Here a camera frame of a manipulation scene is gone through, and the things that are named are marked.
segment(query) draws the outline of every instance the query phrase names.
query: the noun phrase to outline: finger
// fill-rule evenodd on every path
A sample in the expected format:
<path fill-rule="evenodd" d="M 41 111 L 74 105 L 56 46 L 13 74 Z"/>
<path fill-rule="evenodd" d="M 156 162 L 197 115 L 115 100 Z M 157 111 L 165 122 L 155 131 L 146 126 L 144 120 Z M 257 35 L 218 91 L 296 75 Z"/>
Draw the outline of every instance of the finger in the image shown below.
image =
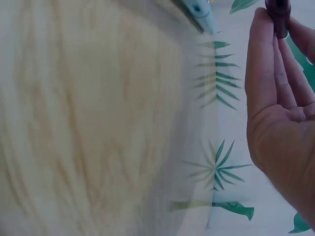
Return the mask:
<path fill-rule="evenodd" d="M 250 31 L 245 76 L 249 117 L 277 103 L 273 37 L 271 18 L 265 9 L 258 8 Z"/>
<path fill-rule="evenodd" d="M 291 18 L 289 32 L 293 42 L 300 51 L 312 63 L 315 63 L 315 31 Z"/>
<path fill-rule="evenodd" d="M 274 37 L 274 65 L 278 104 L 282 105 L 286 109 L 297 106 L 291 86 L 287 80 L 284 61 L 282 59 L 276 37 Z"/>
<path fill-rule="evenodd" d="M 315 102 L 315 94 L 285 40 L 279 41 L 279 49 L 297 105 L 304 107 Z"/>

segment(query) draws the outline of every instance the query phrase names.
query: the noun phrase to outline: light blue object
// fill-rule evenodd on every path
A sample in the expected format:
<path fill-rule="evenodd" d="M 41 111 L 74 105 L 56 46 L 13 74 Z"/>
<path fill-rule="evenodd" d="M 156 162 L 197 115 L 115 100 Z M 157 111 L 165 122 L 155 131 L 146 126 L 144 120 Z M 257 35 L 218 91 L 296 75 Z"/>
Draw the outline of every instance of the light blue object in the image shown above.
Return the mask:
<path fill-rule="evenodd" d="M 211 4 L 207 0 L 181 0 L 205 32 L 217 33 L 213 20 Z"/>

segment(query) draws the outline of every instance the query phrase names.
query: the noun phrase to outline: green leaf print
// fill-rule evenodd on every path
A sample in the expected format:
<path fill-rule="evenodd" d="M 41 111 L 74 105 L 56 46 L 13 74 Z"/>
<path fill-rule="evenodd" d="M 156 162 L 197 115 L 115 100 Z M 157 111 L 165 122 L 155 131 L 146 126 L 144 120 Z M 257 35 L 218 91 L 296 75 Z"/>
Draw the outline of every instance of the green leaf print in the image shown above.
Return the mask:
<path fill-rule="evenodd" d="M 171 201 L 170 210 L 183 210 L 183 209 L 191 209 L 197 207 L 221 207 L 225 210 L 233 212 L 235 214 L 244 215 L 248 218 L 249 221 L 252 220 L 254 216 L 254 207 L 245 207 L 239 202 L 228 202 L 228 203 L 211 203 L 202 200 L 191 200 L 186 202 L 179 201 Z"/>
<path fill-rule="evenodd" d="M 223 55 L 218 54 L 218 49 L 229 46 L 230 45 L 229 43 L 221 42 L 221 41 L 215 41 L 215 42 L 205 42 L 205 43 L 202 43 L 200 45 L 203 47 L 208 47 L 208 48 L 214 49 L 215 50 L 215 59 L 213 59 L 213 57 L 208 56 L 208 55 L 199 55 L 200 57 L 208 58 L 209 62 L 199 63 L 195 67 L 213 67 L 215 69 L 218 69 L 218 68 L 226 69 L 226 68 L 233 68 L 233 67 L 240 68 L 236 64 L 228 63 L 225 60 L 223 60 L 223 59 L 226 59 L 226 58 L 232 56 L 233 54 L 223 54 Z M 231 91 L 231 89 L 241 89 L 240 86 L 235 84 L 235 82 L 240 80 L 240 79 L 237 79 L 233 76 L 230 76 L 230 75 L 227 75 L 227 74 L 224 74 L 222 72 L 217 71 L 215 73 L 200 76 L 198 78 L 195 78 L 194 80 L 199 81 L 199 83 L 194 85 L 193 88 L 194 89 L 203 89 L 203 92 L 201 94 L 199 94 L 199 96 L 196 98 L 197 100 L 204 98 L 206 96 L 209 96 L 210 94 L 212 94 L 214 92 L 216 93 L 213 96 L 211 96 L 210 98 L 207 98 L 208 100 L 204 104 L 202 104 L 200 106 L 200 108 L 204 108 L 204 107 L 212 104 L 213 102 L 218 101 L 218 102 L 236 110 L 236 108 L 234 106 L 232 106 L 230 104 L 230 102 L 228 101 L 228 99 L 225 97 L 228 97 L 228 98 L 230 98 L 232 100 L 236 100 L 236 101 L 240 100 Z"/>
<path fill-rule="evenodd" d="M 254 5 L 259 0 L 235 0 L 232 4 L 232 8 L 230 10 L 230 14 L 233 14 L 239 10 L 246 9 L 252 5 Z"/>
<path fill-rule="evenodd" d="M 244 207 L 239 202 L 229 202 L 229 203 L 212 203 L 213 207 L 221 207 L 233 213 L 247 216 L 248 220 L 251 221 L 254 216 L 254 207 Z"/>
<path fill-rule="evenodd" d="M 312 64 L 308 62 L 306 56 L 304 56 L 301 53 L 301 51 L 298 49 L 298 47 L 293 43 L 291 37 L 288 37 L 286 41 L 288 45 L 290 46 L 295 59 L 302 66 L 305 77 L 307 78 L 313 91 L 315 91 L 315 66 L 313 66 Z"/>
<path fill-rule="evenodd" d="M 204 163 L 195 163 L 190 161 L 183 161 L 185 164 L 198 168 L 190 173 L 188 178 L 195 178 L 194 181 L 205 181 L 205 189 L 214 185 L 214 182 L 219 186 L 221 190 L 225 190 L 224 184 L 233 184 L 235 185 L 235 181 L 245 182 L 242 178 L 232 173 L 230 170 L 239 169 L 248 167 L 251 165 L 238 165 L 238 166 L 224 166 L 228 161 L 233 147 L 234 141 L 230 145 L 229 149 L 225 154 L 223 153 L 225 140 L 222 141 L 217 151 L 215 151 L 214 146 L 208 141 L 209 147 L 207 151 L 203 144 L 200 142 L 202 155 L 204 159 Z"/>
<path fill-rule="evenodd" d="M 216 59 L 224 59 L 224 58 L 228 58 L 228 57 L 230 57 L 230 56 L 232 56 L 232 55 L 234 55 L 234 54 L 216 55 L 215 57 L 216 57 Z"/>
<path fill-rule="evenodd" d="M 297 234 L 310 230 L 310 226 L 302 219 L 299 213 L 294 216 L 294 229 L 289 232 L 289 234 Z"/>
<path fill-rule="evenodd" d="M 207 48 L 218 49 L 218 48 L 224 48 L 231 44 L 226 43 L 226 42 L 215 41 L 215 42 L 204 42 L 204 43 L 201 43 L 200 45 Z"/>

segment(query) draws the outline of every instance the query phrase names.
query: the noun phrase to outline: dark object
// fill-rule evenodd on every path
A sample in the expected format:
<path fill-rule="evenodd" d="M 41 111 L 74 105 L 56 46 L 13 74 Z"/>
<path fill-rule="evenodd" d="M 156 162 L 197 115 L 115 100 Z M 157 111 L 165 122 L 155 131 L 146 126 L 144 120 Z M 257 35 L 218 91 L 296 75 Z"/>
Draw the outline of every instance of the dark object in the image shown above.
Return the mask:
<path fill-rule="evenodd" d="M 291 4 L 290 0 L 265 0 L 267 11 L 274 22 L 277 38 L 288 34 Z"/>

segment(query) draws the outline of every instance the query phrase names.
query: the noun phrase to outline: skin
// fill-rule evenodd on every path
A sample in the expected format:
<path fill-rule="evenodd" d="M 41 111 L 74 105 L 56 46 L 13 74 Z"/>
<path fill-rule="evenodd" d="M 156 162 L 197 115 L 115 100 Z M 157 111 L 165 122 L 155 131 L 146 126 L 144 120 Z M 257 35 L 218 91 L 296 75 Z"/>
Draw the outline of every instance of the skin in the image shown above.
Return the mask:
<path fill-rule="evenodd" d="M 315 64 L 315 32 L 291 19 L 289 33 Z M 245 91 L 254 164 L 315 229 L 315 94 L 263 8 L 250 31 Z"/>

